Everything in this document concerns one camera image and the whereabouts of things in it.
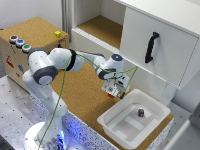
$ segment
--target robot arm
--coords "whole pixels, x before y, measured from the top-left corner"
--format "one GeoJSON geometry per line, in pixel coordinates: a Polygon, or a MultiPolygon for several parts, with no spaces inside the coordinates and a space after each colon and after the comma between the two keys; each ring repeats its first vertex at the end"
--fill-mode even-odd
{"type": "Polygon", "coordinates": [[[40,85],[48,85],[51,83],[58,73],[58,69],[65,69],[68,58],[72,55],[67,66],[67,71],[75,72],[82,68],[83,63],[89,63],[95,70],[97,76],[104,80],[102,90],[110,95],[119,97],[121,92],[125,92],[128,85],[129,77],[124,73],[109,73],[122,72],[124,61],[120,55],[114,54],[108,61],[105,60],[102,54],[90,54],[86,52],[73,51],[64,48],[55,48],[47,55],[40,48],[34,49],[29,53],[29,66],[34,80],[40,85]]]}

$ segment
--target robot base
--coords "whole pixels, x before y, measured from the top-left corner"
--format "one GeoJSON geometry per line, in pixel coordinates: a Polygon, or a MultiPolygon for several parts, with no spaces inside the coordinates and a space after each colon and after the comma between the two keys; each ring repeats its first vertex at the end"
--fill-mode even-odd
{"type": "MultiPolygon", "coordinates": [[[[32,126],[25,134],[25,138],[24,138],[24,150],[49,150],[49,148],[47,146],[38,146],[38,144],[36,143],[37,141],[35,140],[35,137],[37,136],[37,133],[39,132],[39,130],[42,128],[42,126],[44,125],[44,122],[40,122],[35,124],[34,126],[32,126]]],[[[70,139],[65,138],[65,146],[68,147],[70,143],[70,139]]]]}

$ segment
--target cabinet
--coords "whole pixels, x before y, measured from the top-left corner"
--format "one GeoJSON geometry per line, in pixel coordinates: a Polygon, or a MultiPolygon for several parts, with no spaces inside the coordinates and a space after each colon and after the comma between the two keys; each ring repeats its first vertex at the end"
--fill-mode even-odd
{"type": "Polygon", "coordinates": [[[182,0],[74,0],[73,8],[72,47],[75,50],[105,55],[119,53],[125,61],[147,71],[149,76],[158,77],[177,89],[184,87],[200,69],[198,5],[182,0]],[[99,26],[90,23],[99,15],[121,25],[121,35],[102,38],[108,33],[102,27],[110,28],[106,21],[99,26]],[[154,40],[153,60],[145,63],[154,32],[159,37],[154,40]],[[115,42],[119,47],[110,42],[112,37],[119,39],[115,42]]]}

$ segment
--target yellow object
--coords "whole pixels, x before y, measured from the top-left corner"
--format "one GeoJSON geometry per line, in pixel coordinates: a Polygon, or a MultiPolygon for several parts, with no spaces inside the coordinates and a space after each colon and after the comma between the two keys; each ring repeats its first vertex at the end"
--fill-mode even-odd
{"type": "Polygon", "coordinates": [[[56,31],[56,32],[55,32],[55,36],[56,36],[57,38],[60,38],[60,37],[61,37],[61,32],[60,32],[60,31],[56,31]]]}

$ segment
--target white robotic arm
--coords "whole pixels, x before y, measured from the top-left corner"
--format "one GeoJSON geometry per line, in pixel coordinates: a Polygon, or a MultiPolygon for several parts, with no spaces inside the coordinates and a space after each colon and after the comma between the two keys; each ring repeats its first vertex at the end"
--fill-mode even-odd
{"type": "MultiPolygon", "coordinates": [[[[110,73],[123,71],[124,62],[120,55],[114,54],[106,61],[101,54],[90,54],[79,51],[75,52],[70,49],[55,48],[47,55],[42,48],[32,49],[28,55],[30,69],[24,73],[23,81],[29,92],[39,99],[48,110],[45,124],[35,138],[37,145],[41,142],[42,137],[48,128],[59,99],[58,94],[49,84],[58,74],[58,69],[65,69],[67,60],[70,56],[72,57],[69,60],[66,69],[67,71],[78,71],[82,68],[84,62],[90,63],[98,77],[104,80],[102,89],[110,95],[119,97],[121,92],[125,92],[128,85],[129,78],[124,73],[110,73]]],[[[42,141],[43,149],[49,149],[49,143],[63,131],[62,116],[65,115],[66,112],[67,106],[65,102],[60,99],[54,119],[42,141]]]]}

